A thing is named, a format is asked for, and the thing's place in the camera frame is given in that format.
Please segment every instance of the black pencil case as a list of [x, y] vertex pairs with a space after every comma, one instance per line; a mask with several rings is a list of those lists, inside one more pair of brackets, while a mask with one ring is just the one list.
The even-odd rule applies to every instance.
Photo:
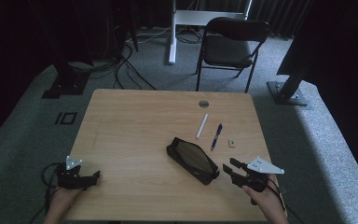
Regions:
[[204, 185], [219, 176], [217, 165], [196, 144], [175, 137], [167, 146], [167, 153]]

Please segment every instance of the gray carpet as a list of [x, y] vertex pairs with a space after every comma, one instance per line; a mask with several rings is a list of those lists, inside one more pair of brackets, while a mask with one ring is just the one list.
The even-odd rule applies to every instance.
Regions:
[[[287, 188], [283, 197], [307, 224], [358, 223], [358, 165], [316, 87], [306, 82], [300, 86], [312, 110], [275, 105], [269, 93], [267, 81], [287, 79], [275, 74], [290, 44], [290, 40], [268, 39], [260, 49], [249, 90], [271, 159], [285, 170], [278, 176]], [[175, 65], [167, 64], [168, 50], [168, 39], [151, 39], [140, 44], [140, 52], [133, 52], [129, 61], [158, 90], [195, 90], [197, 77], [192, 74], [200, 45], [178, 42]], [[233, 78], [235, 72], [205, 69], [200, 90], [243, 92], [248, 72]], [[83, 95], [42, 100], [56, 76], [51, 66], [36, 77], [0, 129], [0, 223], [28, 223], [44, 202], [41, 171], [70, 153], [92, 92], [118, 88], [114, 73], [99, 72], [91, 75]], [[151, 89], [125, 65], [118, 80], [125, 89]], [[61, 112], [76, 112], [75, 123], [56, 124]], [[35, 223], [42, 220], [43, 214]], [[300, 223], [291, 213], [289, 221]]]

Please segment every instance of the stand base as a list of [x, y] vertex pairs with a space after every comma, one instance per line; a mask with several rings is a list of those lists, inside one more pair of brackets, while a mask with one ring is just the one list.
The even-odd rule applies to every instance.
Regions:
[[267, 82], [267, 86], [272, 94], [272, 97], [274, 98], [274, 102], [276, 105], [300, 105], [301, 108], [305, 110], [313, 109], [312, 106], [310, 105], [310, 102], [304, 98], [300, 89], [297, 89], [295, 94], [293, 94], [293, 96], [290, 97], [290, 99], [283, 99], [280, 96], [280, 92], [283, 84], [284, 82], [275, 82], [275, 81]]
[[62, 86], [60, 76], [57, 76], [50, 90], [43, 93], [42, 99], [59, 99], [61, 95], [81, 95], [86, 88], [90, 73], [78, 75], [73, 85]]

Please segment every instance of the black chair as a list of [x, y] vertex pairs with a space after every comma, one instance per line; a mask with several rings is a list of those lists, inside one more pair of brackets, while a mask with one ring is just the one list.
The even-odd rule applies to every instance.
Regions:
[[[269, 24], [264, 21], [246, 21], [219, 17], [212, 19], [205, 27], [196, 74], [200, 89], [201, 68], [237, 70], [238, 77], [244, 68], [252, 66], [245, 92], [248, 92], [255, 70], [258, 49], [269, 36]], [[250, 50], [248, 41], [257, 44]], [[202, 66], [202, 62], [211, 66]]]

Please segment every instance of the hand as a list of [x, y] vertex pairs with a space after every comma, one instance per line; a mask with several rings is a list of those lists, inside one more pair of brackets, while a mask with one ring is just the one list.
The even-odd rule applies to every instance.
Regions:
[[46, 215], [44, 224], [58, 224], [65, 212], [74, 204], [77, 195], [82, 189], [63, 189], [56, 188], [51, 196], [50, 207]]
[[[268, 175], [268, 178], [276, 183], [275, 175]], [[269, 181], [268, 185], [274, 190], [277, 190], [276, 186], [272, 182]], [[263, 192], [254, 191], [247, 186], [243, 186], [242, 188], [251, 198], [255, 200], [268, 222], [272, 224], [289, 223], [280, 200], [269, 188], [265, 188]]]

